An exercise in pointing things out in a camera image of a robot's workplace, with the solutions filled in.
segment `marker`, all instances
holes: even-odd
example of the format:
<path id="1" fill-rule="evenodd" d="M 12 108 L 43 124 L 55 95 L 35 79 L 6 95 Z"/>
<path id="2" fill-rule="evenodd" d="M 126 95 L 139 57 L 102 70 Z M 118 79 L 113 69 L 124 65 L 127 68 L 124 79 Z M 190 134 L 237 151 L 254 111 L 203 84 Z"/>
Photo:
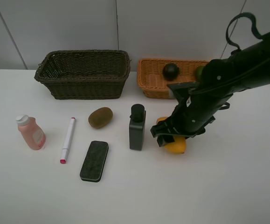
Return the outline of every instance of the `marker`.
<path id="1" fill-rule="evenodd" d="M 61 158 L 60 158 L 61 164 L 65 164 L 68 158 L 71 139 L 74 134 L 75 122 L 76 122 L 76 118 L 70 119 L 68 132 L 66 133 L 65 141 L 62 147 L 62 153 L 61 153 Z"/>

